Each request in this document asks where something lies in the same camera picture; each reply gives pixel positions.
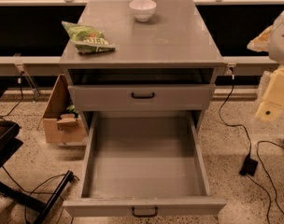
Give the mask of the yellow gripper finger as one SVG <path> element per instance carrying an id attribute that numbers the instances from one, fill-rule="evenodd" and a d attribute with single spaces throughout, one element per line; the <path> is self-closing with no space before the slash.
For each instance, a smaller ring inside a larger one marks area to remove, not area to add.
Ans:
<path id="1" fill-rule="evenodd" d="M 247 44 L 247 49 L 256 52 L 267 52 L 269 50 L 269 36 L 271 34 L 271 29 L 271 26 L 267 27 L 258 36 L 250 40 Z"/>
<path id="2" fill-rule="evenodd" d="M 263 122 L 271 122 L 284 110 L 284 66 L 280 66 L 270 75 L 255 118 Z"/>

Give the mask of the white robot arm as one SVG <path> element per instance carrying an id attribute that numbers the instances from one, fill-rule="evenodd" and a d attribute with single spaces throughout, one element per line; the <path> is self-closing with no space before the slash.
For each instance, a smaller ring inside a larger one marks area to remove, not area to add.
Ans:
<path id="1" fill-rule="evenodd" d="M 275 120 L 284 110 L 284 10 L 274 23 L 252 39 L 247 48 L 252 51 L 266 51 L 269 58 L 279 64 L 270 75 L 270 80 L 255 118 L 270 122 Z"/>

